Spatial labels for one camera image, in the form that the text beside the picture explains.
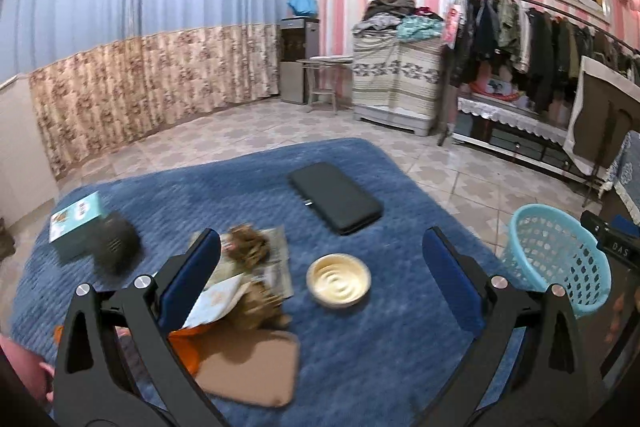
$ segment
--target pile of clothes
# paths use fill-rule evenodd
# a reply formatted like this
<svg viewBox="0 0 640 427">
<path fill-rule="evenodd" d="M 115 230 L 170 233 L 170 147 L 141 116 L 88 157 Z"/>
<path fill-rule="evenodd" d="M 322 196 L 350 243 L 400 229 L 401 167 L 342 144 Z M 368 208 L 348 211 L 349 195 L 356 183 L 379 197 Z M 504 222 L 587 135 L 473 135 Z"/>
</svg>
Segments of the pile of clothes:
<svg viewBox="0 0 640 427">
<path fill-rule="evenodd" d="M 530 108 L 542 112 L 555 98 L 574 100 L 582 56 L 640 81 L 640 60 L 623 54 L 619 42 L 610 42 L 603 31 L 592 34 L 591 27 L 526 9 L 515 0 L 456 0 L 455 4 L 462 9 L 455 46 L 447 57 L 453 86 L 475 82 L 481 64 L 488 62 L 495 76 L 503 77 L 500 70 L 507 68 L 511 82 L 526 93 Z"/>
<path fill-rule="evenodd" d="M 400 41 L 433 39 L 442 34 L 442 17 L 429 7 L 415 7 L 415 0 L 374 0 L 369 3 L 353 34 L 395 35 Z"/>
</svg>

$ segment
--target bowl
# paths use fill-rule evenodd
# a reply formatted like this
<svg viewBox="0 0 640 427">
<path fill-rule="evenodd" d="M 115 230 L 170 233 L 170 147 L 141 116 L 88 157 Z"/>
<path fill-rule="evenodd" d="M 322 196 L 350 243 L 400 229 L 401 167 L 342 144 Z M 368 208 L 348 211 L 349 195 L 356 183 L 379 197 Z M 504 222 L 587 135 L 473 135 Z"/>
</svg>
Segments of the bowl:
<svg viewBox="0 0 640 427">
<path fill-rule="evenodd" d="M 306 285 L 323 306 L 347 308 L 367 294 L 371 273 L 353 255 L 332 253 L 313 262 L 306 272 Z"/>
</svg>

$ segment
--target plastic basket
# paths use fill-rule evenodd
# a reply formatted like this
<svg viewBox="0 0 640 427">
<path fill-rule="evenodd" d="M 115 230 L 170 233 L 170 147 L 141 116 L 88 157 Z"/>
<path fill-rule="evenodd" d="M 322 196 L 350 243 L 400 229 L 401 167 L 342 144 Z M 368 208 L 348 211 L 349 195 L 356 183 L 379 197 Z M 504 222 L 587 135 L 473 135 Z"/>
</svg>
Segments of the plastic basket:
<svg viewBox="0 0 640 427">
<path fill-rule="evenodd" d="M 602 306 L 611 290 L 609 261 L 596 245 L 569 214 L 527 204 L 511 218 L 502 262 L 520 288 L 545 292 L 551 284 L 564 286 L 579 317 Z"/>
</svg>

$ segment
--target white lace tablecloth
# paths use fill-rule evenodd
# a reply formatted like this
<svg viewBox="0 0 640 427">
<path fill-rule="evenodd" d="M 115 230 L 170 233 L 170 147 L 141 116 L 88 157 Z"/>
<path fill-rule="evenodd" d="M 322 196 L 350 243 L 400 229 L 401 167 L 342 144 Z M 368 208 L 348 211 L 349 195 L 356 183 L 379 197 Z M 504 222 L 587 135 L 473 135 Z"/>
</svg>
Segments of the white lace tablecloth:
<svg viewBox="0 0 640 427">
<path fill-rule="evenodd" d="M 487 120 L 510 125 L 560 145 L 564 143 L 566 137 L 566 129 L 555 127 L 526 114 L 520 114 L 507 107 L 500 107 L 499 105 L 473 100 L 472 98 L 458 97 L 458 110 L 467 114 L 481 116 Z"/>
</svg>

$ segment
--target blue gripper pad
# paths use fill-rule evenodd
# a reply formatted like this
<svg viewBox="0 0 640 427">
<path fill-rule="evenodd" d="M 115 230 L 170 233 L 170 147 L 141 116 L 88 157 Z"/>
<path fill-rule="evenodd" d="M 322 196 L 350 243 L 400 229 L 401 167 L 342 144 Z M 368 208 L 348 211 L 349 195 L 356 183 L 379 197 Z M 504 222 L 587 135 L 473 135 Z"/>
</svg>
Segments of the blue gripper pad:
<svg viewBox="0 0 640 427">
<path fill-rule="evenodd" d="M 158 327 L 164 334 L 182 328 L 204 285 L 220 261 L 220 236 L 213 230 L 209 230 L 207 235 L 199 243 L 196 241 L 191 248 L 194 248 L 193 252 L 160 298 Z"/>
<path fill-rule="evenodd" d="M 638 229 L 638 226 L 628 219 L 625 219 L 625 217 L 622 217 L 620 214 L 611 220 L 611 226 L 614 229 L 620 230 L 620 232 L 631 235 L 632 237 L 640 237 L 640 229 Z"/>
<path fill-rule="evenodd" d="M 460 328 L 478 338 L 484 330 L 482 298 L 458 261 L 431 229 L 422 238 L 422 256 Z"/>
</svg>

